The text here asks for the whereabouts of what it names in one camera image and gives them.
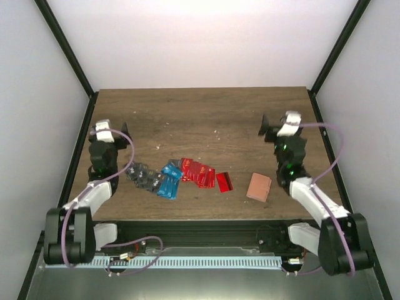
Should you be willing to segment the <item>pink leather card holder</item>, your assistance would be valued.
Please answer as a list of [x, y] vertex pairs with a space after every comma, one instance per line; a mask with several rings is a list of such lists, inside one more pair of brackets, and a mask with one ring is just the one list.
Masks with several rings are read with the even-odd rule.
[[271, 190], [272, 179], [254, 172], [247, 189], [246, 196], [250, 199], [265, 203]]

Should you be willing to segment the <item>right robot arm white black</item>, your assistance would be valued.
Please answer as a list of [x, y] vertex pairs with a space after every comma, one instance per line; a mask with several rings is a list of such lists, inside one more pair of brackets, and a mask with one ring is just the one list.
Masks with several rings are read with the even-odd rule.
[[306, 139], [301, 136], [304, 128], [313, 124], [303, 123], [301, 115], [288, 111], [279, 125], [262, 117], [259, 136], [274, 145], [277, 161], [277, 183], [316, 221], [318, 227], [306, 222], [292, 224], [278, 235], [278, 246], [286, 252], [301, 246], [316, 255], [320, 268], [330, 276], [347, 274], [374, 266], [373, 244], [368, 222], [360, 213], [352, 213], [336, 204], [316, 184], [305, 169]]

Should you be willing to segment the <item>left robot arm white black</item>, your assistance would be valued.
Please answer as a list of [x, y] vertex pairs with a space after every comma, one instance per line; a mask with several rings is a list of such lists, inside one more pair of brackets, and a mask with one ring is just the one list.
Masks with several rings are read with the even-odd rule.
[[118, 152], [133, 146], [128, 126], [111, 129], [109, 120], [98, 121], [90, 131], [91, 165], [86, 187], [71, 202], [52, 208], [46, 214], [44, 262], [69, 268], [89, 263], [104, 246], [119, 253], [128, 245], [128, 237], [115, 224], [95, 224], [93, 216], [118, 188]]

